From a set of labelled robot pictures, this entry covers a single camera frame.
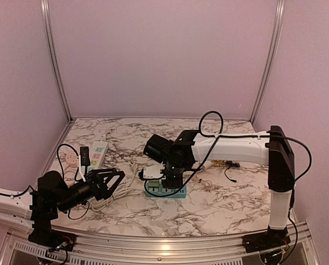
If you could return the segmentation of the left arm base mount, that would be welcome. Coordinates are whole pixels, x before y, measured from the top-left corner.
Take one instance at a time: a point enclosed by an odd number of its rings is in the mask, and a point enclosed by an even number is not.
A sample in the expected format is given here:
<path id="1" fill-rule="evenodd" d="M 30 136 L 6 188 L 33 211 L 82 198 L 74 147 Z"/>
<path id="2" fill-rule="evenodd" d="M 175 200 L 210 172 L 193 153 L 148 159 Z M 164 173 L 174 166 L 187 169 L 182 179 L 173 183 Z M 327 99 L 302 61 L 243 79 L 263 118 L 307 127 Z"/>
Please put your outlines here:
<path id="1" fill-rule="evenodd" d="M 57 250 L 57 246 L 66 243 L 63 249 L 72 251 L 76 242 L 76 235 L 57 230 L 42 231 L 34 230 L 29 236 L 28 241 Z"/>

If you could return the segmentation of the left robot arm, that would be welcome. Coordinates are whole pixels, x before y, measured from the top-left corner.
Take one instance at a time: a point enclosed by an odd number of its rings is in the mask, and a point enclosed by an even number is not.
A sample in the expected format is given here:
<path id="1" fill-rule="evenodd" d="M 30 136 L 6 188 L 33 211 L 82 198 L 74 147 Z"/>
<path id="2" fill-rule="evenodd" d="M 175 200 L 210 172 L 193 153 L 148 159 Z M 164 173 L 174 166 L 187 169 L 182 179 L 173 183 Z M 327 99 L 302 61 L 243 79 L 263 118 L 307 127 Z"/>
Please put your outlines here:
<path id="1" fill-rule="evenodd" d="M 111 169 L 94 169 L 85 178 L 68 186 L 57 171 L 48 171 L 38 178 L 37 190 L 16 193 L 0 189 L 0 213 L 31 221 L 31 230 L 47 246 L 57 242 L 51 221 L 58 213 L 68 213 L 90 199 L 108 199 L 115 192 L 125 173 Z"/>

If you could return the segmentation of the white multicolour power strip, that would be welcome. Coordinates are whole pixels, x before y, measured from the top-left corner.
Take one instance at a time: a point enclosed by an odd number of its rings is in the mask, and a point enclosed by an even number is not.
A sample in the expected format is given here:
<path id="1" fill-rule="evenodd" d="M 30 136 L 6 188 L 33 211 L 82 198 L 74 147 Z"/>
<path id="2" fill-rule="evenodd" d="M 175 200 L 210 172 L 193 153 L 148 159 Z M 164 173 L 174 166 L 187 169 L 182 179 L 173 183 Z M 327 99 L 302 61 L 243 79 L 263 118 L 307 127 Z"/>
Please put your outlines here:
<path id="1" fill-rule="evenodd" d="M 87 172 L 94 169 L 101 169 L 103 160 L 107 153 L 109 144 L 105 141 L 94 141 L 89 151 L 91 165 L 88 166 Z"/>

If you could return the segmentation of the green usb charger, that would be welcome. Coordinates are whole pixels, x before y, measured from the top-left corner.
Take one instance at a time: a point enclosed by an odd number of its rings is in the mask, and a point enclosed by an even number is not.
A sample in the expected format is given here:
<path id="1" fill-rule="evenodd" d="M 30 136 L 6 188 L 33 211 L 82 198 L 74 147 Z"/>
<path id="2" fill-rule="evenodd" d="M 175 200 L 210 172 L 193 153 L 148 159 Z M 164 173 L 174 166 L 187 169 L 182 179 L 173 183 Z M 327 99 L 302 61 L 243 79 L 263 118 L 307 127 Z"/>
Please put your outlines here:
<path id="1" fill-rule="evenodd" d="M 150 188 L 159 188 L 161 182 L 159 180 L 154 180 L 154 181 L 148 181 L 147 184 Z"/>

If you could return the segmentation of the teal power strip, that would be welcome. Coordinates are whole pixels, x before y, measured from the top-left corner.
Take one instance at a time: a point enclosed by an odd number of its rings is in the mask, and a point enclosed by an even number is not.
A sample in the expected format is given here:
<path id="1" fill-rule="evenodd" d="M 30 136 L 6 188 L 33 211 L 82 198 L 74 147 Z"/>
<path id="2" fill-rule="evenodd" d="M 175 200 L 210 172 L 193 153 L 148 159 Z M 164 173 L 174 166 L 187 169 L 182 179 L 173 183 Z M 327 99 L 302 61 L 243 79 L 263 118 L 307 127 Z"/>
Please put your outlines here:
<path id="1" fill-rule="evenodd" d="M 182 189 L 168 189 L 163 188 L 160 184 L 158 187 L 150 187 L 146 184 L 145 195 L 149 198 L 175 198 L 184 199 L 187 196 L 187 187 L 184 186 Z"/>

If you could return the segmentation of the yellow cube socket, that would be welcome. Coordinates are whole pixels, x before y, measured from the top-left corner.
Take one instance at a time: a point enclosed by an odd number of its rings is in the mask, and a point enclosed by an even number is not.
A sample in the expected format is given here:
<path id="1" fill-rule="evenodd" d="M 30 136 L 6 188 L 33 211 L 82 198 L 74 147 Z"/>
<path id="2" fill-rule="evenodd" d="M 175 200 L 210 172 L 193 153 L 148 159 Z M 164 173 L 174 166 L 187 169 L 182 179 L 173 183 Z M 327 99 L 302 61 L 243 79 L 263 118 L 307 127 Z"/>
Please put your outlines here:
<path id="1" fill-rule="evenodd" d="M 226 164 L 226 162 L 224 160 L 211 160 L 211 163 L 214 166 L 223 166 Z"/>

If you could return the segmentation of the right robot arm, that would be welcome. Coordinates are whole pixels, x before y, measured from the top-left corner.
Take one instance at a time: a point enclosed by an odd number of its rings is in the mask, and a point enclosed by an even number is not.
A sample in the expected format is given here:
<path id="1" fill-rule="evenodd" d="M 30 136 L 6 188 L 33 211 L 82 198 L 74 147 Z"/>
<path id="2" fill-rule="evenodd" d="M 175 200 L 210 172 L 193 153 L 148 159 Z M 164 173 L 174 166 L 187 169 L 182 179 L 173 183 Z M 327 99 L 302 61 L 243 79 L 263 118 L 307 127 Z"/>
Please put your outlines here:
<path id="1" fill-rule="evenodd" d="M 152 135 L 144 155 L 150 165 L 139 177 L 147 197 L 162 211 L 162 235 L 214 236 L 267 231 L 261 242 L 273 247 L 283 238 L 294 201 L 292 147 L 276 125 L 260 132 L 235 133 L 201 120 L 177 136 Z"/>

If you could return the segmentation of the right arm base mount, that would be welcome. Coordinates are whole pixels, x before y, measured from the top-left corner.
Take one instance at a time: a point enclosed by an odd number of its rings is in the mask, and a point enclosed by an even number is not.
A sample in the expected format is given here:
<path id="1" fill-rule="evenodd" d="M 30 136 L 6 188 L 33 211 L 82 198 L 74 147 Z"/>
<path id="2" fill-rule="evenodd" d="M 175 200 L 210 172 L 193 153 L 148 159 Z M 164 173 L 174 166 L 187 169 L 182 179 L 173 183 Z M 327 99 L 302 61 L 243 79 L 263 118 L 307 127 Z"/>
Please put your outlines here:
<path id="1" fill-rule="evenodd" d="M 247 253 L 265 251 L 271 248 L 286 246 L 291 243 L 287 232 L 281 234 L 275 232 L 261 232 L 246 235 L 242 238 L 242 244 Z"/>

